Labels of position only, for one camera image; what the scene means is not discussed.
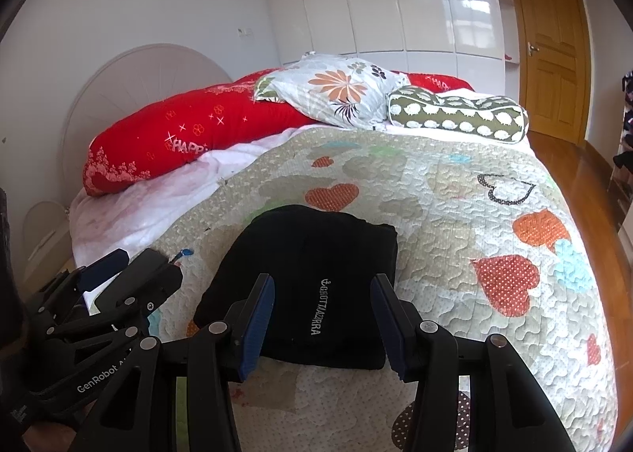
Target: quilted bedspread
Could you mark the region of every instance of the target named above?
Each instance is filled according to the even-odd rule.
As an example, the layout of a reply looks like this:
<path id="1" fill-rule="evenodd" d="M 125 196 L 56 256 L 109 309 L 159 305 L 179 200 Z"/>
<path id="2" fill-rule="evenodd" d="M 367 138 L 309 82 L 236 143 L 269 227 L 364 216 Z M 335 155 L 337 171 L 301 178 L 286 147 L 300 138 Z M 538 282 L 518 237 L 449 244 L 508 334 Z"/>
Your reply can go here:
<path id="1" fill-rule="evenodd" d="M 161 340 L 187 334 L 234 239 L 256 215 L 284 204 L 395 226 L 398 296 L 457 336 L 505 335 L 577 450 L 608 450 L 617 401 L 605 316 L 569 209 L 536 158 L 372 131 L 314 129 L 294 137 L 154 243 L 170 256 L 194 251 L 181 260 L 181 290 L 154 313 Z M 368 452 L 403 449 L 415 390 L 388 364 L 339 370 L 261 357 L 231 396 L 245 452 Z M 460 390 L 456 450 L 468 444 L 467 377 Z"/>

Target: metal screw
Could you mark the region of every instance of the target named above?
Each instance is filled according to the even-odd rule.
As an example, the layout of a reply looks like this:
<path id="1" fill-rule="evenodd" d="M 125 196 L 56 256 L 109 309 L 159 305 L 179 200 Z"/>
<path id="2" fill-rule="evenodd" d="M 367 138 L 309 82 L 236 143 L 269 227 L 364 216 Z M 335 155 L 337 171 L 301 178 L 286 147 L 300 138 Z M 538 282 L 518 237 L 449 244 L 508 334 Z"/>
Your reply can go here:
<path id="1" fill-rule="evenodd" d="M 505 345 L 508 344 L 508 340 L 504 336 L 502 336 L 501 334 L 493 334 L 490 337 L 490 343 L 495 345 L 495 347 L 497 347 L 497 348 L 503 348 L 503 347 L 505 347 Z"/>
<path id="2" fill-rule="evenodd" d="M 425 320 L 420 324 L 420 331 L 433 334 L 434 332 L 438 331 L 438 325 L 430 320 Z"/>
<path id="3" fill-rule="evenodd" d="M 211 334 L 222 334 L 227 329 L 227 324 L 225 324 L 224 322 L 213 322 L 211 325 L 209 325 L 209 332 Z"/>
<path id="4" fill-rule="evenodd" d="M 140 340 L 140 347 L 143 350 L 152 350 L 156 346 L 156 338 L 150 336 Z"/>

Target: wooden door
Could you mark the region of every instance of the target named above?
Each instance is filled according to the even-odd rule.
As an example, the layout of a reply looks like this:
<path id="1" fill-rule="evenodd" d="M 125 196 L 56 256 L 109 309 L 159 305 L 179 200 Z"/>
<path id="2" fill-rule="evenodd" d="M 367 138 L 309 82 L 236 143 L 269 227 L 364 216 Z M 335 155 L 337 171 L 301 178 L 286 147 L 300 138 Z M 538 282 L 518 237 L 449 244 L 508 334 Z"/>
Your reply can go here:
<path id="1" fill-rule="evenodd" d="M 589 110 L 589 34 L 582 0 L 514 0 L 521 103 L 530 129 L 583 143 Z"/>

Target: green patterned bolster pillow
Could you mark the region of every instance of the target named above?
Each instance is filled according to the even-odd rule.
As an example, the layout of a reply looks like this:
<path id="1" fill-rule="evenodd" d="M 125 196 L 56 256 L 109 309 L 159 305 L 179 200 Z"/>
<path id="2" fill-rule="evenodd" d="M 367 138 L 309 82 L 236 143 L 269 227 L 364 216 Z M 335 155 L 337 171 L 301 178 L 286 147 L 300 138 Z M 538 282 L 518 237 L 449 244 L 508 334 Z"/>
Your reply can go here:
<path id="1" fill-rule="evenodd" d="M 519 143 L 529 122 L 527 111 L 507 97 L 444 97 L 416 86 L 389 94 L 389 119 L 398 127 L 453 130 L 504 143 Z"/>

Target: floral pillow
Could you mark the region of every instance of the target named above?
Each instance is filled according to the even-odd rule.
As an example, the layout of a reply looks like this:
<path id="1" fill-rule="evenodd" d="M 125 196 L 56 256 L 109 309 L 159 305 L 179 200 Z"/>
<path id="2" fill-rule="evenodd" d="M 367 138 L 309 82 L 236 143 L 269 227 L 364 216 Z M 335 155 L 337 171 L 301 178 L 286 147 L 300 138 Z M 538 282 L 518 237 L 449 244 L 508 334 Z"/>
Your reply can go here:
<path id="1" fill-rule="evenodd" d="M 407 84 L 405 74 L 363 59 L 315 54 L 262 76 L 255 84 L 254 99 L 285 100 L 310 118 L 372 129 L 387 119 L 387 96 Z"/>

